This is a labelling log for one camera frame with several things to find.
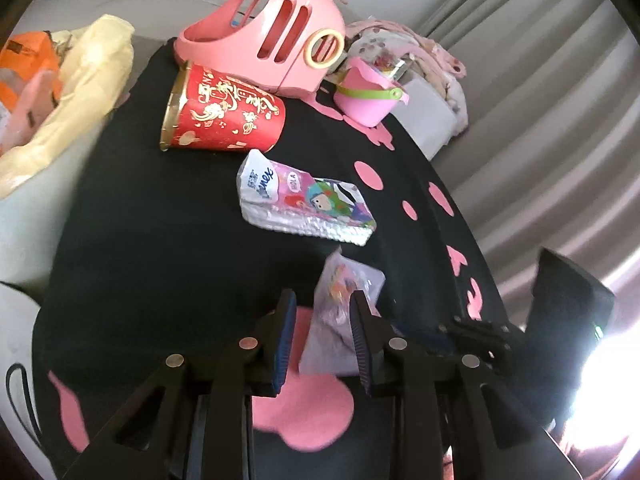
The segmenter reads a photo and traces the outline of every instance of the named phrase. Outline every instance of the plastic bag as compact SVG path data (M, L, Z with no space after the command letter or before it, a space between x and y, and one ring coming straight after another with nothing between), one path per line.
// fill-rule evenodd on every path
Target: plastic bag
M362 290L371 313L385 283L381 270L342 256L340 249L331 254L314 293L314 313L300 358L301 374L356 376L358 361L353 345L349 302L354 290Z
M70 46L60 67L58 107L33 139L0 157L0 199L46 168L113 108L131 72L133 27L105 14L88 27L52 34Z
M263 229L364 245L376 222L356 186L313 178L251 150L237 177L242 217Z
M29 142L56 107L59 72L46 32L17 34L0 50L0 156Z

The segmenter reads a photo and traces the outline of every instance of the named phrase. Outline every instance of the small pink bucket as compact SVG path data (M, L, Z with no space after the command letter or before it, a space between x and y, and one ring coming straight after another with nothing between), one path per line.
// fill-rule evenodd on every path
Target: small pink bucket
M395 82L389 81L363 59L352 57L347 62L347 73L334 94L340 110L357 123L373 128L409 95Z

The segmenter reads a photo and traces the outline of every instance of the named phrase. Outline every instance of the bright window light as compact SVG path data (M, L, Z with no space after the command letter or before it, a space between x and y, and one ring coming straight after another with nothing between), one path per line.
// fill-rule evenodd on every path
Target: bright window light
M594 350L582 370L574 414L566 427L566 438L574 447L612 446L640 430L639 358L640 324L604 338Z

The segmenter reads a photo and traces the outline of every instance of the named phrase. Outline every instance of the red paper cup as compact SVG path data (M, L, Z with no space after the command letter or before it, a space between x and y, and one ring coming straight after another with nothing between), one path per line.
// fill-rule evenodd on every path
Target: red paper cup
M284 117L280 98L190 61L171 91L160 149L268 152L280 138Z

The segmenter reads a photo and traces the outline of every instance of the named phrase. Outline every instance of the metal screw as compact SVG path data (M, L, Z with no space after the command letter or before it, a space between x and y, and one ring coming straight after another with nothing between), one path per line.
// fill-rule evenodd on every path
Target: metal screw
M478 368L480 366L480 359L475 355L466 354L465 356L462 356L462 364L467 368Z
M394 350L404 350L407 346L407 342L401 337L393 337L389 340L389 346Z
M253 350L258 346L258 340L255 337L243 337L238 344L242 350Z
M182 366L184 363L184 356L181 354L171 354L167 359L164 360L164 364L166 364L169 368L177 368L178 366Z

